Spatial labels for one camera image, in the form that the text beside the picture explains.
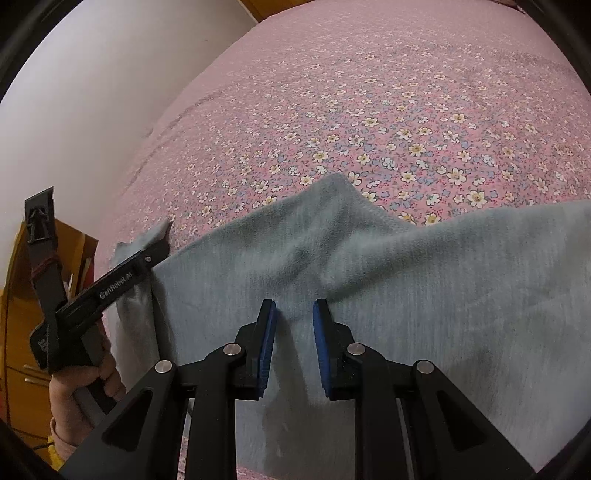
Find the finger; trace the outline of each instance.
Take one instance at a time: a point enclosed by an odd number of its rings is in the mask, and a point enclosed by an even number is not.
[[[87,387],[99,377],[99,374],[100,370],[96,367],[80,365],[65,367],[51,376],[50,395],[53,395],[56,400],[71,397],[74,390]]]
[[[107,336],[107,332],[105,330],[105,324],[103,323],[102,320],[99,320],[98,322],[96,322],[96,324],[99,327],[99,332],[101,335],[101,345],[102,348],[105,352],[109,352],[111,350],[111,341],[109,340],[109,337]]]
[[[56,425],[66,429],[71,426],[83,425],[86,419],[72,396],[74,390],[90,385],[99,376],[96,367],[66,367],[56,372],[49,382],[49,398],[51,413]]]
[[[111,355],[110,352],[105,352],[105,356],[102,359],[102,362],[100,363],[99,369],[100,369],[100,377],[103,380],[106,380],[107,378],[109,378],[113,372],[115,371],[115,367],[117,366],[117,363],[115,362],[115,358],[113,358],[113,355]]]
[[[126,393],[127,393],[127,389],[125,388],[125,385],[121,384],[121,387],[119,388],[117,393],[115,395],[113,395],[113,398],[116,401],[120,401],[123,399],[123,397],[125,396]]]
[[[115,370],[113,374],[105,380],[105,394],[114,397],[121,389],[121,385],[121,377],[119,376],[119,372]]]

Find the white flower print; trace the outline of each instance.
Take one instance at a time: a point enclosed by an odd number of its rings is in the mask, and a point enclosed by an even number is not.
[[[426,195],[427,201],[426,204],[429,207],[432,207],[433,205],[435,205],[436,203],[441,202],[441,199],[439,198],[439,194],[438,193],[431,193],[431,194],[427,194]]]
[[[329,157],[329,155],[328,152],[325,152],[324,150],[318,150],[318,152],[312,155],[312,157],[314,158],[314,162],[322,163]]]
[[[363,141],[365,137],[360,137],[359,135],[353,135],[349,137],[349,145],[353,145],[354,147],[363,147]]]
[[[546,185],[545,180],[542,180],[541,178],[538,177],[538,179],[536,181],[534,181],[534,183],[538,187],[538,191],[540,191],[542,193],[548,192],[548,186]]]
[[[460,142],[460,139],[458,137],[459,137],[459,135],[458,134],[455,134],[451,130],[448,130],[446,132],[443,132],[443,139],[444,140],[450,140],[452,143],[459,143]]]
[[[270,204],[272,204],[272,203],[274,203],[276,201],[277,201],[277,197],[268,196],[266,199],[264,199],[261,202],[261,205],[270,205]]]
[[[300,178],[300,185],[303,185],[305,187],[305,186],[308,186],[313,181],[314,181],[314,179],[312,177],[310,177],[309,175],[306,175],[306,176]]]
[[[375,192],[361,192],[361,195],[363,195],[365,198],[367,198],[370,202],[375,202],[376,200],[378,200],[375,197]]]
[[[353,185],[357,186],[357,185],[361,185],[360,176],[361,176],[361,174],[350,171],[349,174],[347,175],[347,178],[349,179],[349,181]]]
[[[515,158],[515,154],[513,153],[513,149],[509,148],[509,147],[502,147],[501,151],[503,152],[503,155],[509,158]]]
[[[367,117],[361,123],[363,123],[366,127],[375,127],[378,124],[378,119]]]
[[[487,203],[486,199],[484,198],[484,192],[477,192],[476,190],[472,190],[468,195],[468,202],[473,207],[478,209],[482,208],[482,206]]]
[[[502,170],[501,173],[503,175],[503,180],[506,180],[506,181],[513,181],[514,180],[513,174],[509,170]]]
[[[398,170],[398,164],[389,157],[382,157],[382,165],[388,170]]]
[[[371,158],[369,158],[369,155],[367,155],[367,153],[362,153],[361,155],[357,156],[357,161],[361,163],[363,166],[365,166],[366,164],[371,162]]]
[[[485,165],[488,165],[489,167],[495,166],[495,160],[490,155],[483,155],[482,161],[485,163]]]
[[[449,182],[453,183],[454,185],[461,185],[466,181],[464,171],[459,170],[455,167],[452,169],[450,173],[447,174],[447,178],[449,179]]]
[[[413,134],[410,132],[408,128],[401,128],[396,132],[396,134],[398,135],[398,138],[400,138],[401,140],[408,140],[413,136]]]
[[[401,220],[404,220],[405,222],[412,223],[413,225],[416,225],[416,223],[414,221],[414,217],[410,213],[400,212],[400,215],[398,215],[398,218],[400,218]]]
[[[455,124],[462,124],[466,121],[466,117],[464,116],[463,113],[460,113],[459,115],[457,113],[454,113],[452,115],[452,122],[454,122]]]
[[[425,215],[425,225],[435,225],[436,223],[441,222],[441,217],[436,213],[428,213]]]
[[[400,178],[404,183],[411,183],[412,181],[417,181],[417,176],[411,171],[402,172]]]
[[[423,145],[422,143],[415,143],[408,147],[408,151],[410,152],[411,157],[420,157],[421,154],[425,153],[427,150],[425,149],[425,145]]]
[[[254,187],[255,192],[263,193],[267,188],[269,188],[269,180],[261,180],[254,182],[251,187]]]
[[[456,155],[464,163],[466,163],[468,160],[472,158],[466,150],[462,150],[461,152],[458,152]]]

